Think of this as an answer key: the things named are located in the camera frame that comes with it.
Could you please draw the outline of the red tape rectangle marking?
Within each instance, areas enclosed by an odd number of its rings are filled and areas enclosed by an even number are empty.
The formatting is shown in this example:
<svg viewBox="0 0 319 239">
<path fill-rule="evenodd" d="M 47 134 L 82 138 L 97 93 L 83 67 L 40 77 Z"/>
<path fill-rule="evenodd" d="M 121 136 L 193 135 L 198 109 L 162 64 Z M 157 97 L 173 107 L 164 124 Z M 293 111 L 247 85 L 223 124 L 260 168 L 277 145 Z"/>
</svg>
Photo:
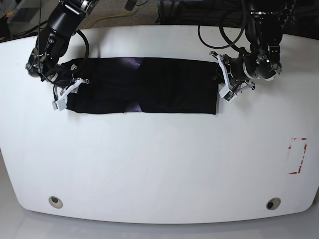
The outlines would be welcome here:
<svg viewBox="0 0 319 239">
<path fill-rule="evenodd" d="M 305 159 L 308 139 L 293 137 L 289 143 L 287 156 L 287 172 L 290 175 L 300 174 Z"/>
</svg>

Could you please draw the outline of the black printed T-shirt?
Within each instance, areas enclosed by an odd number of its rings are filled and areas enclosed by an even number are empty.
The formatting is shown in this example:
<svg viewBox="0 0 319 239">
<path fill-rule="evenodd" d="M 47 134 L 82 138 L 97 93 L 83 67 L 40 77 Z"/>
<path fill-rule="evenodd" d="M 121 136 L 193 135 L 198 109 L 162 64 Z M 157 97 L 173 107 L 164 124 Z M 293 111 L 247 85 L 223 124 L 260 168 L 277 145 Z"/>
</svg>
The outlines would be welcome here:
<svg viewBox="0 0 319 239">
<path fill-rule="evenodd" d="M 84 114 L 127 112 L 215 114 L 213 62 L 169 58 L 90 58 L 79 72 L 89 80 L 67 97 Z"/>
</svg>

